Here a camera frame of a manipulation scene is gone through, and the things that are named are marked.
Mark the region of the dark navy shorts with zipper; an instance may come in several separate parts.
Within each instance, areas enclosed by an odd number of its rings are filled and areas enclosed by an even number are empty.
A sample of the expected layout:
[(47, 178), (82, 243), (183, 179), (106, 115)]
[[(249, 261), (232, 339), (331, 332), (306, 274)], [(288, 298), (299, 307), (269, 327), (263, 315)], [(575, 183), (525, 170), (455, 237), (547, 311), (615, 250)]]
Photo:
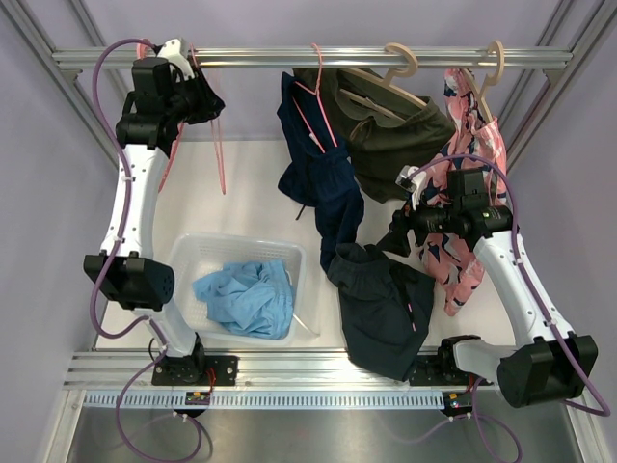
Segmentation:
[(336, 247), (327, 277), (338, 291), (350, 362), (407, 381), (429, 333), (435, 279), (357, 243)]

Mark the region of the thin pink wire hanger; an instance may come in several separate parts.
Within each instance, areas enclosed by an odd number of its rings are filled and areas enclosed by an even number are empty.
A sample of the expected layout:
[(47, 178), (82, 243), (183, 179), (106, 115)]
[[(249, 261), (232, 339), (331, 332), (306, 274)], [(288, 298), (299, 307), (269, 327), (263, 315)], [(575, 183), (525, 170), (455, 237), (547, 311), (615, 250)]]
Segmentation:
[(327, 113), (325, 111), (325, 108), (324, 108), (324, 105), (321, 99), (320, 87), (321, 87), (321, 78), (322, 78), (323, 64), (324, 64), (322, 51), (319, 45), (315, 42), (312, 42), (310, 46), (317, 55), (317, 76), (315, 80), (314, 89), (310, 90), (308, 87), (304, 87), (304, 90), (315, 96), (315, 99), (317, 101), (318, 107), (320, 109), (322, 118), (324, 120), (324, 124), (326, 125), (331, 141), (334, 147), (337, 148), (338, 147), (337, 139), (336, 139), (336, 136), (334, 135), (334, 131), (332, 130), (329, 118), (327, 116)]
[[(222, 90), (220, 71), (217, 69), (210, 70), (207, 73), (208, 82), (214, 92), (219, 94)], [(225, 195), (227, 193), (226, 173), (225, 173), (225, 158), (223, 147), (223, 133), (221, 127), (221, 120), (219, 117), (210, 122), (212, 142), (214, 145), (214, 151), (217, 161), (218, 177), (220, 183), (221, 193)]]

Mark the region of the navy drawstring shorts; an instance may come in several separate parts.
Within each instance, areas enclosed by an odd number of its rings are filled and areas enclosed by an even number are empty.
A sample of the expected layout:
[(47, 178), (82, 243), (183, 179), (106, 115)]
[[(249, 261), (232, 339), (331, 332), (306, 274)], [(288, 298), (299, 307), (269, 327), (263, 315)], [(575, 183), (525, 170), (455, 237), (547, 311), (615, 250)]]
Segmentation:
[(335, 133), (335, 148), (309, 84), (289, 73), (281, 77), (277, 116), (290, 155), (278, 188), (303, 207), (314, 209), (321, 237), (319, 262), (327, 270), (339, 244), (353, 243), (364, 215), (364, 200), (355, 180), (344, 140)]

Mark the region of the light blue shorts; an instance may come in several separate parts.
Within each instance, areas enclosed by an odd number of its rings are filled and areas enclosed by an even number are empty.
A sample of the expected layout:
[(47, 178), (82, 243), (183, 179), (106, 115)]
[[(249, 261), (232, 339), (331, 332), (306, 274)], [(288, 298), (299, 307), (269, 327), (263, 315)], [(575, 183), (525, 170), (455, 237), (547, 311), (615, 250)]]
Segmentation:
[(235, 336), (281, 340), (288, 334), (295, 289), (281, 259), (227, 262), (192, 289), (207, 318)]

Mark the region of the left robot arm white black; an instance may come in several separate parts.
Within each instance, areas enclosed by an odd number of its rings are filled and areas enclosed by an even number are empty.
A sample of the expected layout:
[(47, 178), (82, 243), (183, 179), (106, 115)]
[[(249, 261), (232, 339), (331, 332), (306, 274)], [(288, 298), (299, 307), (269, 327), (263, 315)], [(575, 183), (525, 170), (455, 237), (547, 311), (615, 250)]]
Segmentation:
[(145, 321), (168, 358), (174, 374), (188, 385), (201, 382), (207, 361), (194, 352), (199, 337), (174, 301), (174, 271), (153, 257), (153, 219), (159, 186), (182, 123), (206, 123), (225, 107), (201, 70), (183, 55), (146, 57), (132, 65), (134, 88), (126, 96), (112, 133), (119, 151), (119, 173), (111, 220), (96, 255), (84, 258), (94, 283), (90, 317), (99, 295)]

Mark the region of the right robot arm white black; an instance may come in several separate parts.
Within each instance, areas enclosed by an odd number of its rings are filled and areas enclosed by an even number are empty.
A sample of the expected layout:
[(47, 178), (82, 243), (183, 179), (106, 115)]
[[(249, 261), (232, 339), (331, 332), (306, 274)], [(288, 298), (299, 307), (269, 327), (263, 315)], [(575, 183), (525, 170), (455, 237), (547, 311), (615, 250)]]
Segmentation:
[(471, 373), (498, 385), (515, 408), (581, 396), (598, 347), (592, 337), (577, 335), (553, 305), (523, 250), (512, 209), (491, 203), (480, 169), (448, 172), (445, 206), (421, 203), (425, 178), (415, 166), (399, 173), (396, 182), (408, 199), (394, 212), (379, 248), (408, 256), (410, 232), (417, 244), (427, 243), (432, 232), (462, 238), (488, 272), (515, 336), (512, 348), (477, 336), (444, 340), (436, 361), (440, 378), (457, 383)]

